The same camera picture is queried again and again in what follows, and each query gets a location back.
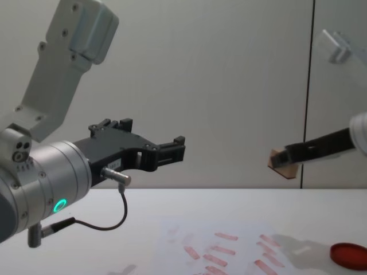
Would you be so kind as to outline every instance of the green led ring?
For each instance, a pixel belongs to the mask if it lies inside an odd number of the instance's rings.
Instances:
[[[55,207],[53,208],[53,212],[56,213],[56,212],[59,212],[61,209],[63,209],[66,205],[67,205],[67,200],[66,199],[60,199]]]

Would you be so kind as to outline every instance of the white table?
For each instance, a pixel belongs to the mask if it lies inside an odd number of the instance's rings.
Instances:
[[[150,275],[160,217],[265,222],[293,252],[298,274],[366,274],[335,265],[330,245],[367,246],[367,190],[127,190],[129,214],[115,231],[73,225],[29,249],[26,232],[0,244],[1,275]],[[122,216],[116,190],[92,190],[43,225],[74,216],[113,225]],[[124,272],[136,265],[134,272]]]

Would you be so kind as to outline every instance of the silver cylindrical joint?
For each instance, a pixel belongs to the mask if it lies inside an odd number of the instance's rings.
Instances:
[[[120,172],[116,172],[115,170],[112,170],[110,168],[103,168],[101,171],[101,175],[104,176],[107,179],[115,180],[119,183],[123,183],[125,186],[128,186],[131,183],[131,177],[124,175]]]
[[[54,233],[53,229],[51,226],[46,226],[45,228],[42,229],[42,238],[46,238],[50,235],[52,235]]]
[[[72,143],[31,151],[18,180],[0,169],[0,242],[83,198],[91,188],[87,158]]]

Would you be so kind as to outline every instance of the label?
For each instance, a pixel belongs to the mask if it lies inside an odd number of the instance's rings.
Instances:
[[[111,162],[109,165],[107,165],[107,168],[116,170],[117,168],[121,167],[121,159],[115,160],[114,162]]]

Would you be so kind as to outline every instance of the black gripper arm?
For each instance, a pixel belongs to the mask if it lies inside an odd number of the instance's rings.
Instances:
[[[285,150],[271,157],[273,168],[294,163],[305,163],[315,159],[338,156],[355,149],[349,128],[321,136],[307,142],[285,146]]]
[[[101,176],[104,167],[117,172],[129,169],[153,172],[159,166],[184,159],[186,147],[183,136],[175,138],[172,143],[157,145],[131,132],[132,119],[105,119],[88,128],[90,137],[74,144],[89,161],[92,186],[105,180]]]

